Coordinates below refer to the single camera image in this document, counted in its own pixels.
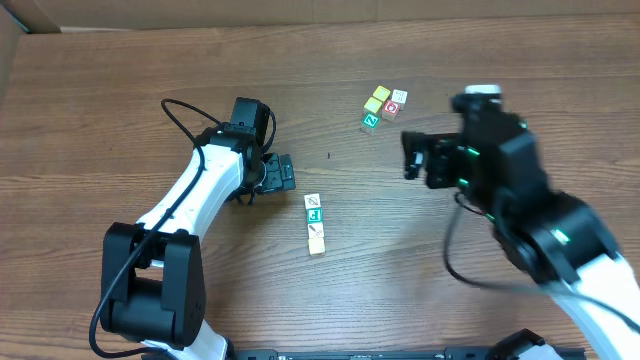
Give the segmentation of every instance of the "green led indicator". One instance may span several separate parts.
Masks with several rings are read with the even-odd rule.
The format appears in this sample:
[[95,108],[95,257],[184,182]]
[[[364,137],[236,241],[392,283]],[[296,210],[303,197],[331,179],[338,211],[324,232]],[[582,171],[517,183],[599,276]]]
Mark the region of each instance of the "green led indicator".
[[472,147],[468,147],[467,148],[467,152],[473,156],[478,156],[480,155],[480,153],[478,152],[478,150],[472,148]]
[[562,245],[567,245],[568,243],[571,242],[571,239],[569,239],[569,237],[565,235],[565,233],[560,231],[560,229],[551,230],[551,234],[553,234],[556,240],[558,240]]

